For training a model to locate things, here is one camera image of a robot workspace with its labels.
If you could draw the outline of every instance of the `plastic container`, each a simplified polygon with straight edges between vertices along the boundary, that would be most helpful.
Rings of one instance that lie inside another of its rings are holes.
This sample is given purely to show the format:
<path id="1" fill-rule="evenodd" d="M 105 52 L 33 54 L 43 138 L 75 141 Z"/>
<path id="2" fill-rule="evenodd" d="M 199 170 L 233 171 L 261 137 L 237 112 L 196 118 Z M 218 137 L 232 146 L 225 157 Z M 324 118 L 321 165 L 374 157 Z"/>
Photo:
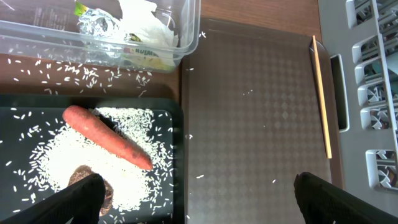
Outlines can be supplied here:
<path id="1" fill-rule="evenodd" d="M 75 2 L 71 0 L 5 0 L 8 5 L 0 3 L 0 53 L 172 72 L 182 57 L 198 45 L 200 0 L 151 1 L 157 4 L 155 17 L 178 35 L 177 47 L 80 34 L 79 17 L 74 14 Z M 105 10 L 116 18 L 122 17 L 117 0 L 79 2 Z"/>

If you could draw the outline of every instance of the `round brown food item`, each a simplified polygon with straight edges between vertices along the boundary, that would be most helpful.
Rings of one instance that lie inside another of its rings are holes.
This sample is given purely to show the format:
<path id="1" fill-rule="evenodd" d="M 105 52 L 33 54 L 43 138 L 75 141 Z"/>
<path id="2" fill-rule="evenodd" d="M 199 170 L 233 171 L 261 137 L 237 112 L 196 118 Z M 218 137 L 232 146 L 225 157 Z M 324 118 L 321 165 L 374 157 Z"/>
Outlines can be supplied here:
<path id="1" fill-rule="evenodd" d="M 91 170 L 91 167 L 86 165 L 78 167 L 74 171 L 72 176 L 70 176 L 68 186 L 71 186 L 72 184 L 78 182 L 79 180 L 91 174 L 94 174 L 94 172 Z M 100 216 L 106 215 L 112 207 L 113 188 L 106 180 L 104 180 L 104 184 L 105 184 L 105 200 L 101 206 L 101 210 L 99 211 Z"/>

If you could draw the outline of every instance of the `wooden surface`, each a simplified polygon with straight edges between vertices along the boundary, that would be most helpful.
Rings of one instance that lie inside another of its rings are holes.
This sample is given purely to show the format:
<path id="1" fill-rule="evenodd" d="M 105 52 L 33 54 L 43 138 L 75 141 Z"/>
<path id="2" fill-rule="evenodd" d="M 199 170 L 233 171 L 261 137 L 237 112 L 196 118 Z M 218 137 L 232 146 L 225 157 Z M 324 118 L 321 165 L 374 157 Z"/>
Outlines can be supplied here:
<path id="1" fill-rule="evenodd" d="M 201 14 L 202 17 L 234 21 L 305 35 L 316 35 L 318 40 L 321 39 L 317 0 L 202 0 Z M 8 58 L 12 61 L 20 60 L 22 63 L 9 65 L 7 62 Z M 56 71 L 59 66 L 54 61 L 42 61 L 41 67 L 35 67 L 36 61 L 36 58 L 0 54 L 0 93 L 48 93 L 49 91 L 44 91 L 44 89 L 49 88 L 52 93 L 57 91 L 58 94 L 79 94 L 82 89 L 83 95 L 105 94 L 103 88 L 97 85 L 92 89 L 77 86 L 74 82 L 63 82 L 62 85 L 58 86 L 55 80 L 50 80 L 48 85 L 44 85 L 41 81 L 46 79 L 47 72 L 45 72 L 45 75 L 37 75 L 35 77 L 21 72 L 21 69 L 24 71 L 29 69 L 32 74 L 37 74 L 39 70 L 46 70 L 45 64 L 51 63 L 52 68 L 48 71 L 51 76 L 57 74 L 60 80 L 68 76 L 67 73 L 61 76 L 61 72 Z M 106 83 L 109 73 L 105 72 L 105 70 L 108 68 L 98 66 L 96 68 L 98 69 L 96 73 L 100 75 L 99 82 Z M 79 78 L 82 78 L 82 72 L 83 69 L 79 74 Z M 143 97 L 164 97 L 175 101 L 180 99 L 180 74 L 178 69 L 170 74 L 153 73 L 150 82 L 141 87 L 136 80 L 137 72 L 130 72 L 130 77 L 128 76 L 129 72 L 126 70 L 121 70 L 121 73 L 123 75 L 119 80 L 114 79 L 112 84 L 107 83 L 112 85 L 112 87 L 106 88 L 107 95 L 139 96 L 144 90 L 147 90 L 142 94 Z"/>

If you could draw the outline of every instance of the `chopstick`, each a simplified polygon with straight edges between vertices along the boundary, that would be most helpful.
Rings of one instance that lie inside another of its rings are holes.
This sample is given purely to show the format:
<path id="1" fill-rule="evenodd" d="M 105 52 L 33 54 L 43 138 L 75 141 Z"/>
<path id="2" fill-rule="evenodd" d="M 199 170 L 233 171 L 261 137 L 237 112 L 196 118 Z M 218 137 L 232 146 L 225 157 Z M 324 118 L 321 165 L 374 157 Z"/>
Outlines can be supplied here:
<path id="1" fill-rule="evenodd" d="M 316 67 L 316 72 L 317 72 L 318 95 L 319 95 L 319 101 L 321 104 L 323 138 L 325 139 L 326 156 L 328 159 L 331 159 L 328 117 L 326 116 L 326 103 L 325 103 L 325 96 L 323 94 L 323 83 L 322 83 L 322 76 L 321 76 L 321 66 L 319 64 L 317 40 L 314 35 L 312 36 L 312 42 L 313 42 L 313 51 L 315 53 L 315 67 Z"/>

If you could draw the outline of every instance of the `black object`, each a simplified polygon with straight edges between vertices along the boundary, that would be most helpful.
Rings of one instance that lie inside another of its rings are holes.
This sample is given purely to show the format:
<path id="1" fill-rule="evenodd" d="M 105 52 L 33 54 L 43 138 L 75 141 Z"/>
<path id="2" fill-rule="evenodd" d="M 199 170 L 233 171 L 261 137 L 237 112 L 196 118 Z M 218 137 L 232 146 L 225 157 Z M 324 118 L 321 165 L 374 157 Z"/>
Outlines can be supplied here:
<path id="1" fill-rule="evenodd" d="M 71 224 L 98 223 L 104 198 L 104 180 L 99 174 L 91 174 L 2 224 L 66 223 L 72 217 Z"/>
<path id="2" fill-rule="evenodd" d="M 21 209 L 22 211 L 29 208 L 31 203 L 21 202 L 22 198 L 29 198 L 34 188 L 28 191 L 28 187 L 22 187 L 26 182 L 22 181 L 22 177 L 12 173 L 13 170 L 29 170 L 29 156 L 32 154 L 31 150 L 38 142 L 47 142 L 52 139 L 48 130 L 59 129 L 63 124 L 55 123 L 55 118 L 63 121 L 62 113 L 70 105 L 78 105 L 84 108 L 95 107 L 115 107 L 115 108 L 142 108 L 150 109 L 154 112 L 155 121 L 152 123 L 152 129 L 148 135 L 153 135 L 154 141 L 161 141 L 165 143 L 166 150 L 173 145 L 173 159 L 172 171 L 173 176 L 167 177 L 163 181 L 161 187 L 163 190 L 162 197 L 158 195 L 157 204 L 163 206 L 165 198 L 170 201 L 165 207 L 159 208 L 152 215 L 153 210 L 149 207 L 149 202 L 141 203 L 140 210 L 125 212 L 124 215 L 126 223 L 184 223 L 185 222 L 185 152 L 184 152 L 184 135 L 183 135 L 183 113 L 179 105 L 167 99 L 159 98 L 103 98 L 103 97 L 87 97 L 87 96 L 62 96 L 62 95 L 0 95 L 0 121 L 2 127 L 0 129 L 0 139 L 4 140 L 0 144 L 0 164 L 5 164 L 12 161 L 8 167 L 0 166 L 0 176 L 2 177 L 2 184 L 0 185 L 0 201 L 7 202 L 6 208 L 0 209 L 0 220 L 4 220 L 13 215 L 12 211 Z M 17 111 L 11 111 L 10 108 L 17 108 Z M 31 117 L 26 116 L 23 120 L 14 119 L 13 115 L 28 114 L 32 112 Z M 40 125 L 42 131 L 34 135 L 32 138 L 22 139 L 21 133 L 27 132 L 29 128 L 35 125 Z M 162 127 L 161 132 L 155 132 L 155 127 Z M 26 179 L 29 180 L 32 176 L 26 174 Z M 18 191 L 14 193 L 12 186 L 16 185 Z M 37 202 L 43 198 L 49 198 L 53 191 L 50 189 L 42 192 L 35 191 Z M 119 212 L 112 208 L 108 214 L 118 215 Z M 102 223 L 105 220 L 107 223 L 114 223 L 113 218 L 105 215 L 99 218 Z"/>
<path id="3" fill-rule="evenodd" d="M 296 176 L 294 193 L 306 224 L 398 223 L 394 217 L 327 181 L 304 172 Z"/>

